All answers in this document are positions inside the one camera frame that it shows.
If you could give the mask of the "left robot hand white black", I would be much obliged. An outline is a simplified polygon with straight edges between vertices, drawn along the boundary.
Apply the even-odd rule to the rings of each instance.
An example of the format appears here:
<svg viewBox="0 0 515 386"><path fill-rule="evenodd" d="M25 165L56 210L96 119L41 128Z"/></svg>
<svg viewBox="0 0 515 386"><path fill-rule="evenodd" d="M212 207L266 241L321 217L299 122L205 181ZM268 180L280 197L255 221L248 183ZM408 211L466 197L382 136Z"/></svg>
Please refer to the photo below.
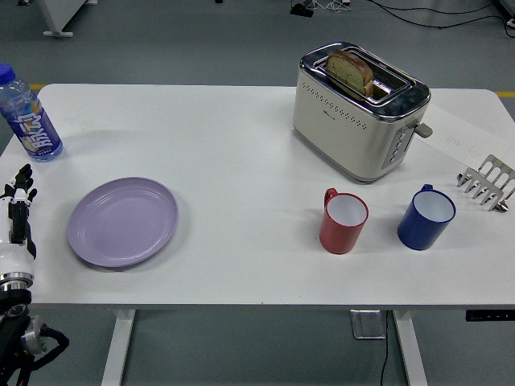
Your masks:
<svg viewBox="0 0 515 386"><path fill-rule="evenodd" d="M37 195L30 164L23 166L1 194L1 275L32 275L36 246L31 237L30 207Z"/></svg>

